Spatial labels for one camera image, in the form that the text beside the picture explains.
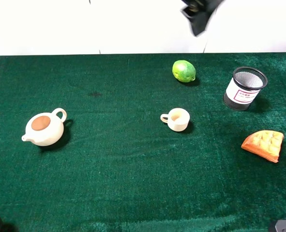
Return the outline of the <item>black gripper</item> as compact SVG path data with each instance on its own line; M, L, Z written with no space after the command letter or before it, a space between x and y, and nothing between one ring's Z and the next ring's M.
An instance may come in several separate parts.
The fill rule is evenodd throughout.
M181 10L183 16L189 21L193 36L200 36L209 23L213 13L224 0L182 0L186 5Z

